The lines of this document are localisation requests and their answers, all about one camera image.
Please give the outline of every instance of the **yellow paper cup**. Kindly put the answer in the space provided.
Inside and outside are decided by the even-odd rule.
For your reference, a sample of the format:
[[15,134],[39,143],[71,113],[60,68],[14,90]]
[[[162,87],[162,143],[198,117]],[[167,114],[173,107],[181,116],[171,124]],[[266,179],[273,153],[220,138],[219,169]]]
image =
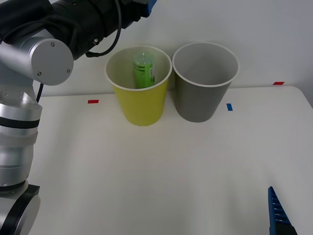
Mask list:
[[[155,61],[156,84],[144,89],[136,89],[134,77],[134,56],[140,52],[151,53]],[[149,126],[161,118],[172,69],[170,57],[164,51],[149,46],[123,49],[108,60],[105,65],[106,77],[112,83],[123,113],[130,123]]]

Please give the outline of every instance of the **screw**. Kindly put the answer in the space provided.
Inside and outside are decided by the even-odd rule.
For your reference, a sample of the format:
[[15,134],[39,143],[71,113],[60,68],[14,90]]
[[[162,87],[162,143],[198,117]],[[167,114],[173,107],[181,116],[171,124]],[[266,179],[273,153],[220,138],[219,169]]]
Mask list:
[[98,41],[99,41],[99,39],[96,38],[95,40],[93,40],[93,44],[98,45]]

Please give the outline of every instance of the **white table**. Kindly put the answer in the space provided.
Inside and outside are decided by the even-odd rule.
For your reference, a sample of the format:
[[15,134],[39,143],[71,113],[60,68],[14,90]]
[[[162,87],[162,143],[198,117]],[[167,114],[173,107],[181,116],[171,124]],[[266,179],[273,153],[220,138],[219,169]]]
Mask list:
[[150,127],[128,123],[113,94],[41,105],[31,235],[267,235],[270,186],[312,234],[313,109],[297,88],[230,89],[205,123],[168,96]]

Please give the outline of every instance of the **black cable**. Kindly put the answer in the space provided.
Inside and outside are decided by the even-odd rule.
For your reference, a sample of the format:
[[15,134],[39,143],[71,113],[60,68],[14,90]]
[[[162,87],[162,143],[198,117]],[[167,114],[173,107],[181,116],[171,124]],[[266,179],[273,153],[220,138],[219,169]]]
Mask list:
[[54,27],[58,27],[58,25],[55,22],[62,22],[65,24],[69,24],[73,27],[73,32],[72,32],[72,38],[70,40],[69,49],[71,51],[74,51],[75,46],[76,46],[76,41],[77,41],[77,32],[78,32],[78,24],[74,21],[71,21],[65,17],[58,16],[58,15],[48,15],[38,21],[30,21],[24,24],[21,24],[9,32],[7,32],[4,36],[0,37],[0,44],[5,41],[8,44],[12,44],[18,39],[33,33],[37,32],[38,30],[45,28],[47,25],[51,25]]
[[37,103],[39,103],[41,94],[43,93],[43,89],[44,89],[44,85],[41,83],[41,84],[40,84],[40,87],[39,87],[39,90],[38,90],[37,98],[36,98]]
[[117,8],[117,13],[118,13],[118,30],[117,30],[117,34],[116,34],[116,37],[115,37],[115,40],[112,44],[112,46],[110,46],[109,49],[107,49],[105,52],[102,52],[102,53],[95,53],[95,52],[87,52],[86,53],[86,56],[88,58],[92,58],[92,57],[100,57],[100,56],[104,56],[104,55],[107,55],[109,54],[116,46],[118,40],[119,40],[119,37],[121,35],[121,31],[122,31],[122,10],[121,10],[121,6],[118,2],[119,0],[115,0],[115,5],[116,5],[116,8]]

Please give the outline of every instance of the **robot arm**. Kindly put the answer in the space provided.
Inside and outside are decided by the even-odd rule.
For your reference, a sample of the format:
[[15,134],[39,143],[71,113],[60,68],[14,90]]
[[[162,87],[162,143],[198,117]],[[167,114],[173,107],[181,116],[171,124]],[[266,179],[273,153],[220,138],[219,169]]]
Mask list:
[[[26,235],[39,210],[27,177],[42,107],[33,81],[65,82],[74,60],[99,57],[121,29],[148,17],[156,0],[8,0],[0,4],[0,234]],[[103,53],[90,50],[117,30]]]

